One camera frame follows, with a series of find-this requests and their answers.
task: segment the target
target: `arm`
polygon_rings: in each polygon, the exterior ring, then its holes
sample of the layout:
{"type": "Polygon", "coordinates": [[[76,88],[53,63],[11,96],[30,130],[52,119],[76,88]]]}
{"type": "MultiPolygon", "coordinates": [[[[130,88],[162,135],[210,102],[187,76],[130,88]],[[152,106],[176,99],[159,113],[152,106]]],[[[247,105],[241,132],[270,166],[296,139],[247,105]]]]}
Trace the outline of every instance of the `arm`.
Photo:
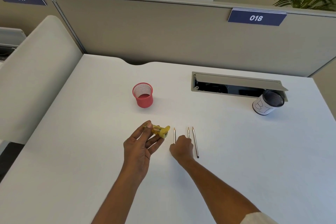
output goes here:
{"type": "Polygon", "coordinates": [[[247,214],[259,212],[241,193],[195,161],[190,138],[180,136],[170,152],[195,182],[217,224],[239,224],[247,214]]]}
{"type": "Polygon", "coordinates": [[[142,124],[124,142],[123,167],[91,224],[124,224],[126,222],[135,193],[147,174],[151,155],[164,141],[159,136],[150,138],[153,135],[153,125],[150,120],[146,122],[148,123],[147,128],[143,129],[144,124],[142,124]]]}

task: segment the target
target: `red mesh pencil cup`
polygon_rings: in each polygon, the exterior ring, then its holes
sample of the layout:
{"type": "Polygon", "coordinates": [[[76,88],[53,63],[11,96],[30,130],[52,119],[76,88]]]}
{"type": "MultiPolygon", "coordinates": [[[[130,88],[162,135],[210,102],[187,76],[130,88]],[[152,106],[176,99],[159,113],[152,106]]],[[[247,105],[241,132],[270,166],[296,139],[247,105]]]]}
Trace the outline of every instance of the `red mesh pencil cup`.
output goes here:
{"type": "Polygon", "coordinates": [[[146,82],[140,82],[134,86],[133,96],[138,106],[142,108],[150,107],[153,103],[153,88],[146,82]]]}

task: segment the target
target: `pencil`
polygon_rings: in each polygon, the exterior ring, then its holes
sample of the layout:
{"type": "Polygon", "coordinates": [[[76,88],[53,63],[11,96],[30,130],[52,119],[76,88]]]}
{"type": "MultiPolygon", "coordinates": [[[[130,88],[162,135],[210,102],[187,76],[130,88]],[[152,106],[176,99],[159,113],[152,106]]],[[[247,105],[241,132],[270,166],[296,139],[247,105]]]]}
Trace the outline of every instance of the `pencil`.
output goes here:
{"type": "Polygon", "coordinates": [[[194,140],[195,140],[195,148],[196,148],[196,155],[197,155],[197,158],[199,158],[199,154],[198,154],[198,148],[197,148],[197,142],[196,142],[196,135],[195,135],[195,130],[194,130],[194,127],[192,127],[192,133],[194,134],[194,140]]]}

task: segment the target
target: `forearm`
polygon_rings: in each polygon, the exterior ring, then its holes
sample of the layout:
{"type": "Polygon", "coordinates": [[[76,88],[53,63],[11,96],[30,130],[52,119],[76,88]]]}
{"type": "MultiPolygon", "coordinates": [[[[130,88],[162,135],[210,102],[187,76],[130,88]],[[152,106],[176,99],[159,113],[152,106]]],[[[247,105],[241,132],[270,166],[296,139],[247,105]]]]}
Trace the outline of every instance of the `forearm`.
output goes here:
{"type": "Polygon", "coordinates": [[[246,214],[259,212],[241,193],[195,160],[180,164],[195,182],[217,224],[239,224],[246,214]]]}
{"type": "Polygon", "coordinates": [[[124,224],[138,187],[132,174],[122,171],[91,224],[124,224]]]}

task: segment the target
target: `person's left hand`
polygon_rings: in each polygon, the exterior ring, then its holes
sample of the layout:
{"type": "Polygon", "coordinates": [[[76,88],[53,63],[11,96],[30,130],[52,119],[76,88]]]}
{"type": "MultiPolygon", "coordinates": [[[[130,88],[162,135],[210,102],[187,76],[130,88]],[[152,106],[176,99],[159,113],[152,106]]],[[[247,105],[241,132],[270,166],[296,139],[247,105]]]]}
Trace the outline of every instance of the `person's left hand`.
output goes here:
{"type": "Polygon", "coordinates": [[[158,135],[150,138],[153,124],[150,120],[143,123],[133,134],[124,142],[124,164],[121,169],[123,172],[129,172],[135,175],[135,179],[141,183],[145,178],[151,155],[160,147],[164,138],[158,135]]]}

